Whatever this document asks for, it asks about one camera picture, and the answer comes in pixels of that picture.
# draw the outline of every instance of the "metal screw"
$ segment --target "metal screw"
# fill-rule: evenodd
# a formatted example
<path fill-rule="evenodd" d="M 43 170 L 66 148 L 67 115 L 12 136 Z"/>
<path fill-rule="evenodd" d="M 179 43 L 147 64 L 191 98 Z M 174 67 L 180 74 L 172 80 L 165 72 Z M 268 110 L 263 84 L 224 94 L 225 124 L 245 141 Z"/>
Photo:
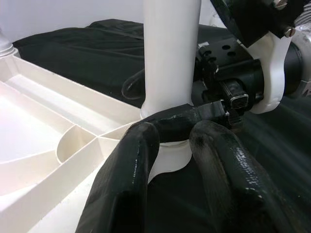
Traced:
<path fill-rule="evenodd" d="M 286 36 L 287 38 L 292 37 L 293 35 L 295 35 L 296 29 L 292 28 L 292 27 L 287 27 L 285 29 L 285 33 L 284 36 Z"/>
<path fill-rule="evenodd" d="M 287 6 L 287 0 L 274 0 L 274 7 L 277 10 L 283 10 Z"/>

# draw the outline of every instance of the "black cloth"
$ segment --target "black cloth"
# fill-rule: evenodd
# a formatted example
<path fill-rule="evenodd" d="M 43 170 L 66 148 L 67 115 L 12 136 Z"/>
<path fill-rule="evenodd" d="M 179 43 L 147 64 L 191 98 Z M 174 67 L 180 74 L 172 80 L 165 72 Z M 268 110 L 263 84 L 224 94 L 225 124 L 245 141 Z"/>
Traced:
<path fill-rule="evenodd" d="M 198 43 L 210 44 L 232 35 L 202 26 Z M 123 82 L 144 68 L 143 25 L 103 20 L 86 28 L 67 28 L 16 41 L 21 57 L 106 95 L 141 107 L 144 99 L 127 100 Z M 192 98 L 200 102 L 199 83 Z M 276 186 L 298 207 L 311 229 L 311 98 L 284 97 L 272 112 L 243 117 L 238 133 L 250 153 L 267 170 Z M 182 170 L 155 177 L 148 187 L 149 233 L 213 232 L 202 178 L 192 159 Z"/>

